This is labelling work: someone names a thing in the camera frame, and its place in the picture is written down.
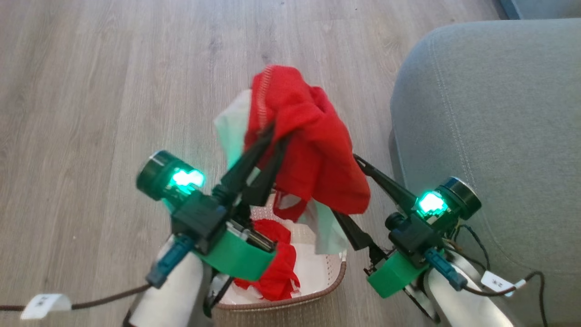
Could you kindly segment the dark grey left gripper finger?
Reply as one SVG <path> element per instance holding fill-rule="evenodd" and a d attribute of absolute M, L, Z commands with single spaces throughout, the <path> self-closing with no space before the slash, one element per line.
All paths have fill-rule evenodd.
<path fill-rule="evenodd" d="M 271 157 L 260 169 L 256 178 L 242 191 L 241 201 L 249 206 L 264 207 L 276 183 L 276 177 L 284 161 L 288 138 L 282 138 L 274 146 Z"/>
<path fill-rule="evenodd" d="M 220 205 L 229 207 L 234 205 L 238 198 L 241 200 L 242 191 L 252 182 L 248 183 L 251 173 L 258 167 L 271 146 L 274 132 L 275 126 L 270 124 L 235 165 L 224 174 L 220 183 L 212 188 L 212 196 Z"/>

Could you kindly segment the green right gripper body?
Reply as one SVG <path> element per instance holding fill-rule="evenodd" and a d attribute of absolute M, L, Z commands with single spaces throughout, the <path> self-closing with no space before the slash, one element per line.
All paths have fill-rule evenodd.
<path fill-rule="evenodd" d="M 416 281 L 428 269 L 427 264 L 417 268 L 396 248 L 388 251 L 369 248 L 370 265 L 364 269 L 368 284 L 381 298 L 388 298 Z"/>

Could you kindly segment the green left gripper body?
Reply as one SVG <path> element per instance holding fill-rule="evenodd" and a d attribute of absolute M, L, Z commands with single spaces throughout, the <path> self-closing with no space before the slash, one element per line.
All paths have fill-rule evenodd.
<path fill-rule="evenodd" d="M 234 222 L 226 222 L 225 232 L 207 254 L 197 249 L 194 254 L 218 272 L 245 281 L 258 281 L 274 260 L 277 249 L 272 244 L 269 250 L 250 244 L 256 233 L 238 229 Z"/>

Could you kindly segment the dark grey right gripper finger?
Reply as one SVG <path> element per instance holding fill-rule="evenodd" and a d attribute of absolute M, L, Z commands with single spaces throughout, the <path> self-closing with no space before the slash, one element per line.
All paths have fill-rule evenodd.
<path fill-rule="evenodd" d="M 405 214 L 411 214 L 415 207 L 417 196 L 404 186 L 381 172 L 375 166 L 371 165 L 365 159 L 357 154 L 353 154 L 357 165 L 366 176 L 372 178 L 376 184 L 392 199 L 396 207 Z"/>
<path fill-rule="evenodd" d="M 341 229 L 347 237 L 347 240 L 353 247 L 353 250 L 359 251 L 365 248 L 369 249 L 369 258 L 372 265 L 380 263 L 383 259 L 388 259 L 384 252 L 372 239 L 372 237 L 363 231 L 359 225 L 347 214 L 339 213 L 333 210 L 336 221 L 340 224 Z"/>

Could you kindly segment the pale green garment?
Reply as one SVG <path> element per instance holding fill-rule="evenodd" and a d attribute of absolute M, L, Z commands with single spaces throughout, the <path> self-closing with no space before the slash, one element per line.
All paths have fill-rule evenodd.
<path fill-rule="evenodd" d="M 244 151 L 244 137 L 249 124 L 251 89 L 241 91 L 228 107 L 214 120 L 218 141 L 231 169 Z M 349 242 L 331 209 L 312 199 L 300 215 L 299 223 L 309 226 L 315 234 L 315 253 L 331 255 L 343 253 Z"/>

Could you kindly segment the small red garment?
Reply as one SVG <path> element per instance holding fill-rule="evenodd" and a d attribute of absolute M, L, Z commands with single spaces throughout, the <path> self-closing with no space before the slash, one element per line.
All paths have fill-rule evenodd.
<path fill-rule="evenodd" d="M 294 272 L 296 249 L 291 244 L 292 233 L 280 222 L 259 219 L 253 222 L 256 231 L 277 243 L 276 256 L 258 281 L 234 279 L 234 284 L 244 290 L 253 288 L 259 299 L 270 302 L 291 299 L 299 291 L 300 281 Z"/>

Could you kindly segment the large red garment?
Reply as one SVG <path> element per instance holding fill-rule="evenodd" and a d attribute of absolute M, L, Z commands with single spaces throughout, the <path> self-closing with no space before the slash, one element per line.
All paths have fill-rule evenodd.
<path fill-rule="evenodd" d="M 276 176 L 276 216 L 296 222 L 312 199 L 339 213 L 365 213 L 371 190 L 353 156 L 349 131 L 325 91 L 306 83 L 296 68 L 269 65 L 253 78 L 244 148 L 270 125 L 274 136 L 260 168 L 274 144 L 288 139 Z"/>

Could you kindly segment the cream perforated laundry basket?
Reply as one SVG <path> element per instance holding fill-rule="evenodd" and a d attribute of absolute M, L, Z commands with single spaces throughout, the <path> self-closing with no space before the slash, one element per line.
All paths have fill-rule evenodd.
<path fill-rule="evenodd" d="M 297 223 L 280 219 L 272 211 L 275 196 L 268 199 L 265 207 L 253 207 L 253 220 L 269 219 L 288 228 L 290 243 L 296 248 L 297 261 L 294 272 L 300 287 L 292 292 L 292 298 L 270 302 L 260 299 L 259 292 L 232 284 L 217 305 L 227 311 L 264 311 L 298 306 L 318 300 L 333 292 L 343 280 L 346 271 L 348 242 L 332 211 L 317 201 L 311 201 Z"/>

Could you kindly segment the grey sofa seat module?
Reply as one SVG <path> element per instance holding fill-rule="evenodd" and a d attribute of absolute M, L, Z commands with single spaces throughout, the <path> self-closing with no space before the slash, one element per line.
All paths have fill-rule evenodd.
<path fill-rule="evenodd" d="M 407 188 L 469 184 L 492 271 L 541 271 L 548 324 L 581 327 L 581 18 L 435 29 L 401 66 L 391 116 Z"/>

